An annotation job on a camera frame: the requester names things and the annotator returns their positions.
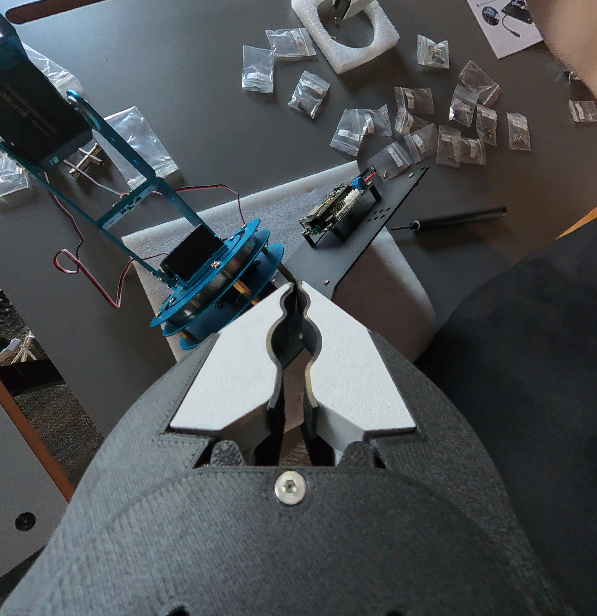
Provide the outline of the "group of small screw bags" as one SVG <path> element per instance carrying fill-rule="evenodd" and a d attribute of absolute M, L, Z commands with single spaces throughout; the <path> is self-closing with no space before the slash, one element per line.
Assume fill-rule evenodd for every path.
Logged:
<path fill-rule="evenodd" d="M 281 30 L 266 30 L 270 49 L 261 49 L 253 46 L 243 47 L 242 88 L 260 94 L 271 94 L 274 90 L 274 60 L 275 58 L 306 59 L 316 55 L 313 39 L 306 28 L 285 28 Z M 448 41 L 434 43 L 424 36 L 418 36 L 419 63 L 428 66 L 441 66 L 449 68 Z M 491 89 L 497 89 L 497 84 L 489 83 L 486 86 L 469 86 L 468 105 L 457 101 L 457 94 L 453 96 L 450 118 L 465 122 L 467 115 L 472 125 L 476 100 Z M 330 84 L 317 74 L 309 71 L 303 72 L 288 106 L 305 117 L 314 119 L 323 102 Z M 433 113 L 432 92 L 430 89 L 395 88 L 398 113 L 395 126 L 391 124 L 387 105 L 380 109 L 349 109 L 345 110 L 338 127 L 335 129 L 330 147 L 346 156 L 355 158 L 368 135 L 391 137 L 394 134 L 402 136 L 402 142 L 408 151 L 403 150 L 400 144 L 393 142 L 384 149 L 387 162 L 394 163 L 394 170 L 400 171 L 411 163 L 429 158 L 441 149 L 439 141 L 441 136 L 444 144 L 452 151 L 454 144 L 461 139 L 455 137 L 450 126 L 436 127 L 431 124 L 420 124 L 416 118 L 418 113 L 430 115 Z"/>

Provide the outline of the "small metal cross wrench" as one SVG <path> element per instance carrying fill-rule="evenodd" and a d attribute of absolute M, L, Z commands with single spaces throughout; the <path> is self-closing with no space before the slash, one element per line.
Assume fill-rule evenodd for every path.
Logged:
<path fill-rule="evenodd" d="M 94 141 L 92 144 L 86 147 L 81 147 L 77 150 L 79 159 L 77 161 L 71 161 L 65 159 L 63 164 L 69 168 L 69 175 L 78 180 L 84 177 L 90 169 L 97 169 L 104 165 L 102 154 L 104 150 L 98 141 Z"/>

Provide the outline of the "blue toy robot arm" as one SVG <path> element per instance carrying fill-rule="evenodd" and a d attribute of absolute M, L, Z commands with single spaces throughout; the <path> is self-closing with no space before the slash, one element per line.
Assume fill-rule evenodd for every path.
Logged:
<path fill-rule="evenodd" d="M 14 24 L 70 11 L 87 1 L 39 1 L 15 7 L 10 18 L 0 12 L 0 150 L 7 154 L 61 206 L 76 213 L 130 257 L 122 274 L 116 300 L 102 289 L 80 258 L 70 251 L 56 254 L 54 264 L 64 273 L 84 273 L 103 297 L 120 307 L 125 275 L 139 264 L 170 294 L 151 321 L 165 337 L 179 335 L 180 346 L 190 350 L 211 334 L 219 332 L 266 293 L 274 275 L 281 271 L 284 247 L 268 244 L 270 231 L 260 228 L 260 220 L 243 221 L 241 228 L 227 238 L 219 237 L 103 117 L 74 90 L 64 98 L 25 53 Z M 98 219 L 52 186 L 47 172 L 85 146 L 96 132 L 123 156 L 145 181 L 118 201 Z M 136 209 L 147 197 L 163 197 L 193 227 L 187 237 L 169 253 L 142 258 L 127 247 L 110 229 Z M 163 257 L 158 266 L 151 261 Z"/>

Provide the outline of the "green circuit board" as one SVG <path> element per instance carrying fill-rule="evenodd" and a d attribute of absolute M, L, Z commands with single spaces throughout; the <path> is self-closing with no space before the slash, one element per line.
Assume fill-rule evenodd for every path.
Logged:
<path fill-rule="evenodd" d="M 339 184 L 299 219 L 303 238 L 312 249 L 326 233 L 332 233 L 342 243 L 348 240 L 372 206 L 381 200 L 374 185 L 376 175 L 373 167 L 367 168 L 350 182 Z"/>

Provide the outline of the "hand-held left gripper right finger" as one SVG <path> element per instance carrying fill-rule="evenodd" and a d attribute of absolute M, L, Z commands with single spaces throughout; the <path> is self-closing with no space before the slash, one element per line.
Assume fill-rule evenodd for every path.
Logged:
<path fill-rule="evenodd" d="M 371 332 L 304 281 L 297 312 L 305 367 L 303 438 L 312 465 L 334 466 L 352 443 L 405 435 L 417 424 Z"/>

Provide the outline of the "printed instruction sheet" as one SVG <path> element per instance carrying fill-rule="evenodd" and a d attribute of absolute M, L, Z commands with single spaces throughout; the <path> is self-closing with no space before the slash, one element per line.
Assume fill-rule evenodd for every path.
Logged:
<path fill-rule="evenodd" d="M 497 58 L 542 42 L 526 1 L 467 1 Z"/>

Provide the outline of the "black screwdriver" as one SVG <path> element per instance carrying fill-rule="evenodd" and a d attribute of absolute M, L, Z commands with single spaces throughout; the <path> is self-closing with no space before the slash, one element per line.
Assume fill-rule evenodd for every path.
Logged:
<path fill-rule="evenodd" d="M 456 214 L 447 214 L 445 216 L 437 216 L 433 218 L 416 219 L 408 225 L 392 227 L 390 230 L 411 230 L 414 233 L 427 232 L 429 230 L 437 230 L 440 228 L 456 227 L 475 222 L 501 219 L 506 214 L 507 208 L 500 206 L 485 210 L 475 210 Z"/>

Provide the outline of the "grey side table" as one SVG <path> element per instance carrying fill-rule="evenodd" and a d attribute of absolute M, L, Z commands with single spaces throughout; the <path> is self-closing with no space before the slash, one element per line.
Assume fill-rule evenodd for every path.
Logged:
<path fill-rule="evenodd" d="M 0 380 L 0 579 L 47 544 L 73 494 Z"/>

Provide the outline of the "person's right forearm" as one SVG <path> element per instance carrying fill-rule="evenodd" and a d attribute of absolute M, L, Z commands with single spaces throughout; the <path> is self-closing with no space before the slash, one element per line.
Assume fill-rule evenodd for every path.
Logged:
<path fill-rule="evenodd" d="M 531 1 L 530 11 L 549 49 L 597 97 L 597 1 Z"/>

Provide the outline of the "black metal base plate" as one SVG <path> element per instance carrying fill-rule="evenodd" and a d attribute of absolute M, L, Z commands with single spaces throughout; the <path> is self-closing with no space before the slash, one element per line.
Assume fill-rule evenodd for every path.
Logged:
<path fill-rule="evenodd" d="M 428 167 L 398 175 L 378 187 L 375 203 L 346 242 L 326 233 L 315 249 L 306 241 L 286 265 L 397 351 L 415 361 L 435 335 L 435 312 L 387 223 Z"/>

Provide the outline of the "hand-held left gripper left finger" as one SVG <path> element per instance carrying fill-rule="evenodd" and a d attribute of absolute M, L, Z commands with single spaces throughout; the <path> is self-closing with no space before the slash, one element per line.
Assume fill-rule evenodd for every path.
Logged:
<path fill-rule="evenodd" d="M 286 315 L 286 283 L 224 327 L 169 426 L 230 441 L 263 441 L 272 433 L 270 402 L 281 383 L 271 332 Z"/>

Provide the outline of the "white foam block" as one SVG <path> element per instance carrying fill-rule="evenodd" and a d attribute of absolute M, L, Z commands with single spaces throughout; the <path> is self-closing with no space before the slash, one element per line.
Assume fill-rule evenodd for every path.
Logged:
<path fill-rule="evenodd" d="M 367 15 L 373 29 L 373 40 L 364 47 L 349 47 L 333 39 L 319 18 L 321 3 L 292 1 L 291 6 L 337 74 L 362 66 L 396 46 L 400 35 L 377 1 L 350 1 L 342 16 L 343 20 L 349 20 L 360 12 Z"/>

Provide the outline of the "grey foam sheet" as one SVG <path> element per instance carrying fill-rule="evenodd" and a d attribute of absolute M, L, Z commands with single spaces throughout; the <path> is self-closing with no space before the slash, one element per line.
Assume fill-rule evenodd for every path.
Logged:
<path fill-rule="evenodd" d="M 284 246 L 283 265 L 299 280 L 329 296 L 340 308 L 373 332 L 381 334 L 409 360 L 415 360 L 433 339 L 436 316 L 426 291 L 411 269 L 393 236 L 384 227 L 338 283 L 333 279 L 333 257 L 320 253 L 315 263 L 305 264 L 297 251 L 311 250 L 302 238 L 299 218 L 317 205 L 336 185 L 351 181 L 359 172 L 356 161 L 332 167 L 276 187 L 241 197 L 246 220 L 258 218 L 271 232 L 272 243 Z M 241 223 L 235 200 L 199 212 L 203 221 L 222 238 Z M 193 230 L 184 218 L 122 237 L 140 257 L 169 253 Z M 170 291 L 142 266 L 136 271 L 156 313 Z"/>

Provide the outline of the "crumpled clear plastic bag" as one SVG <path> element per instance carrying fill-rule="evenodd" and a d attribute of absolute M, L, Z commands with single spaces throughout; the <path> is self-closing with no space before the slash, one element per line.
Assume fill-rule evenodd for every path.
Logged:
<path fill-rule="evenodd" d="M 30 187 L 29 175 L 7 154 L 0 150 L 0 198 Z"/>
<path fill-rule="evenodd" d="M 26 43 L 23 43 L 23 48 L 29 60 L 45 75 L 60 95 L 67 98 L 68 90 L 74 90 L 80 95 L 83 94 L 80 81 L 70 71 L 34 50 Z"/>

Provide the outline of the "large empty zip bag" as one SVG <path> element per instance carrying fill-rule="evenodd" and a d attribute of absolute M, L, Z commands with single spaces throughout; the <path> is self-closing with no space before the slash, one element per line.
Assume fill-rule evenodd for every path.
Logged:
<path fill-rule="evenodd" d="M 108 115 L 104 119 L 155 170 L 158 177 L 165 179 L 172 173 L 179 171 L 179 167 L 151 129 L 138 107 L 132 106 Z M 99 138 L 99 142 L 131 190 L 136 189 L 145 181 L 145 177 L 138 173 L 112 146 L 103 141 L 102 137 Z"/>

